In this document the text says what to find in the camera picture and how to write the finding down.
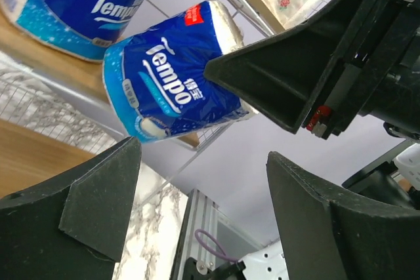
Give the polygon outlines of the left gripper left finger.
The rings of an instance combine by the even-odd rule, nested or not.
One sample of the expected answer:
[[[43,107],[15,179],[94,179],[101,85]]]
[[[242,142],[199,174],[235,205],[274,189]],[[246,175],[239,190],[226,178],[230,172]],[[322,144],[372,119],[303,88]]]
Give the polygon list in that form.
[[[111,279],[121,260],[141,162],[128,137],[1,199],[2,279]]]

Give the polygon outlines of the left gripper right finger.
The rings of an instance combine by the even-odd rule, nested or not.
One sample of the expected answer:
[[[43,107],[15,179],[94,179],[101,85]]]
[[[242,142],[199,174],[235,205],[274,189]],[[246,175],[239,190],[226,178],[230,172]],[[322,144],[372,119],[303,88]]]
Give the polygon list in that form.
[[[335,185],[272,151],[268,185],[290,279],[418,279],[419,211]]]

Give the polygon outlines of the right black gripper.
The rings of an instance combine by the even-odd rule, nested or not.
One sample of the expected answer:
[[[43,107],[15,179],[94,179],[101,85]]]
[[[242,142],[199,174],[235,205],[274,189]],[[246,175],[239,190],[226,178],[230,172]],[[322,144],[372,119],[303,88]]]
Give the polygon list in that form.
[[[331,0],[204,74],[293,134],[327,139],[371,115],[389,135],[418,139],[419,0]]]

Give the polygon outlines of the blue Tempo tissue roll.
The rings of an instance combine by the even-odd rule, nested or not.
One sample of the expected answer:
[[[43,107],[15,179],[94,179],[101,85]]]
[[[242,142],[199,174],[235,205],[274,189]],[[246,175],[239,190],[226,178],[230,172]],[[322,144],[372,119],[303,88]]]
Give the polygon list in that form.
[[[144,0],[1,0],[7,20],[30,37],[99,63]]]

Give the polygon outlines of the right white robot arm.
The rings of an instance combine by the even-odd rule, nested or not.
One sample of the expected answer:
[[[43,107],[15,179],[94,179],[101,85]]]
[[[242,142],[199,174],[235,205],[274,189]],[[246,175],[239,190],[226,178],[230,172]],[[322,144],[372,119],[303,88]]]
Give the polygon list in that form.
[[[357,116],[401,143],[335,185],[272,151],[280,240],[182,279],[418,279],[419,0],[331,0],[284,33],[211,61],[205,77],[290,133],[328,139]]]

